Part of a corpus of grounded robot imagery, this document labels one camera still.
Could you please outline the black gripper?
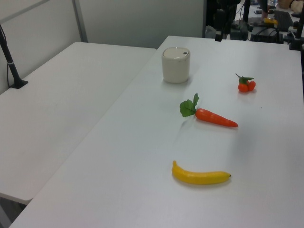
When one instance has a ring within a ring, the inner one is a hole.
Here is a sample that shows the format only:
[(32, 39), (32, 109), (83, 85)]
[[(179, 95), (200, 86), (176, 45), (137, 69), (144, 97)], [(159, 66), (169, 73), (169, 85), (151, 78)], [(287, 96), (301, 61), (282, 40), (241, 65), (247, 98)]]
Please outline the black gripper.
[(230, 34), (232, 22), (235, 19), (235, 9), (218, 9), (214, 18), (216, 29), (215, 41), (221, 42), (223, 36)]

